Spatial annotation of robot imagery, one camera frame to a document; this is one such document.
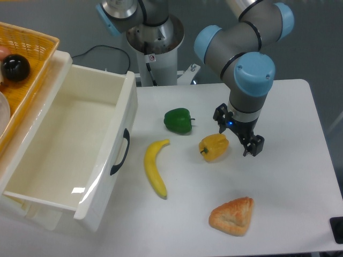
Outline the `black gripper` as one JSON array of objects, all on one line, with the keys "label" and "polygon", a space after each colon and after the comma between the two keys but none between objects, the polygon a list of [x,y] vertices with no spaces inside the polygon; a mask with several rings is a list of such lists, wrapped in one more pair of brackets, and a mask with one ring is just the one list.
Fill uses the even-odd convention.
[{"label": "black gripper", "polygon": [[259,118],[259,110],[252,113],[238,111],[226,104],[218,106],[213,115],[213,120],[218,123],[219,133],[230,129],[243,143],[243,156],[248,154],[258,155],[264,146],[265,139],[260,135],[254,134],[254,128]]}]

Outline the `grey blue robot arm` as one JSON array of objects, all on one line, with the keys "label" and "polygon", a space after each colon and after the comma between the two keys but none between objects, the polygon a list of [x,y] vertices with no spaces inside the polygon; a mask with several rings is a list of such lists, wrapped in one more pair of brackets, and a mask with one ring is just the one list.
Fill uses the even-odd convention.
[{"label": "grey blue robot arm", "polygon": [[[274,62],[260,50],[292,31],[294,15],[283,3],[229,1],[228,5],[237,25],[229,30],[205,27],[193,48],[230,90],[228,103],[213,115],[220,132],[231,130],[244,153],[256,156],[264,138],[254,134],[254,128],[275,76]],[[176,84],[177,49],[184,29],[170,14],[167,1],[103,1],[96,10],[112,35],[125,34],[137,54],[143,86]]]}]

